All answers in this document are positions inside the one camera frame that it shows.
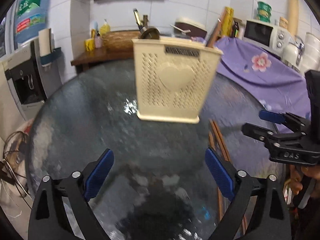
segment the microwave door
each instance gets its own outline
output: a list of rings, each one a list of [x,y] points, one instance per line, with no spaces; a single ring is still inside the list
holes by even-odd
[[[270,44],[273,42],[272,31],[271,26],[247,21],[243,40],[272,52],[273,44]]]

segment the microwave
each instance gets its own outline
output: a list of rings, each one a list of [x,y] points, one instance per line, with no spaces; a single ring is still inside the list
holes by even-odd
[[[262,22],[259,20],[247,20],[243,41],[261,47],[279,57],[289,41],[294,43],[294,38],[287,29]]]

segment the white kettle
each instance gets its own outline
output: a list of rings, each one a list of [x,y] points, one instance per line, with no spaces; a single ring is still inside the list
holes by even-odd
[[[295,36],[295,38],[299,39],[301,43],[298,45],[298,43],[295,41],[294,43],[289,42],[284,48],[281,61],[288,67],[291,67],[299,72],[299,64],[304,53],[305,46],[303,40],[299,36]]]

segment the blue gripper pad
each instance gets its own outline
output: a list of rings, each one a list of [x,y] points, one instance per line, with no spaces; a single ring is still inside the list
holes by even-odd
[[[235,196],[234,182],[210,148],[205,151],[204,160],[222,195],[232,201]]]
[[[98,194],[104,180],[109,174],[114,160],[115,156],[113,151],[108,150],[87,178],[83,194],[83,197],[87,202]]]
[[[285,118],[282,114],[277,114],[265,110],[259,112],[259,118],[268,122],[273,122],[277,124],[282,124],[285,122]]]

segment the yellow cup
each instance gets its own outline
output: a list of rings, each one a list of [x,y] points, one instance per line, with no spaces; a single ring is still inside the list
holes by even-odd
[[[95,49],[93,38],[85,40],[85,48],[87,51],[93,51]]]

